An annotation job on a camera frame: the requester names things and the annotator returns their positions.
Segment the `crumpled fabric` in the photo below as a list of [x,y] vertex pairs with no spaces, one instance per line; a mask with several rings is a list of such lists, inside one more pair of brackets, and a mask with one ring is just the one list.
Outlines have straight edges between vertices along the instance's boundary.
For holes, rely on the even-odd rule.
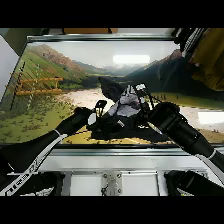
[[193,63],[199,65],[194,80],[203,82],[216,91],[224,90],[224,29],[212,28],[202,38],[193,55]]

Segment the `white sky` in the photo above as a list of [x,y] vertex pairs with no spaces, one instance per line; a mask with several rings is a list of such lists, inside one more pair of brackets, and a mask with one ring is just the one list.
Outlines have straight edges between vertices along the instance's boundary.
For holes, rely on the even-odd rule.
[[50,46],[72,60],[96,67],[115,65],[114,55],[149,55],[151,63],[179,49],[173,41],[63,41],[30,43],[28,46],[41,44]]

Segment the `yellow clothing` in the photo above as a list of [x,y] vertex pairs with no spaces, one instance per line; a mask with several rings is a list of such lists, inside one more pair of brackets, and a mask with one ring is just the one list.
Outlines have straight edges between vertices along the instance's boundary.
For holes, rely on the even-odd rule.
[[224,29],[213,28],[200,40],[193,63],[200,69],[192,78],[213,90],[224,90]]

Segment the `landscape picture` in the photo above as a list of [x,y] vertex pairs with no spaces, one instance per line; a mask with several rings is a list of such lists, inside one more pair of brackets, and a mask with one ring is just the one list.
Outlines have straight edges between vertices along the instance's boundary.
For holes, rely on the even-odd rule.
[[[148,63],[115,63],[114,55],[149,55]],[[32,140],[55,129],[76,107],[93,109],[106,100],[99,78],[123,88],[144,83],[160,101],[180,106],[189,123],[211,143],[224,142],[224,126],[201,124],[198,112],[224,110],[224,93],[192,75],[196,67],[169,41],[83,41],[28,44],[0,104],[0,143]],[[138,136],[94,139],[86,127],[64,144],[150,144]],[[157,142],[172,143],[170,140]]]

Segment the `sky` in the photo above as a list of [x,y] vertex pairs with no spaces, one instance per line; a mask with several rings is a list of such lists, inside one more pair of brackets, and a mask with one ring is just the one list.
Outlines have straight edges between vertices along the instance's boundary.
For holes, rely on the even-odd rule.
[[150,62],[170,55],[179,46],[173,41],[63,41],[36,42],[28,46],[46,44],[64,56],[102,68],[117,66],[114,55],[148,55]]

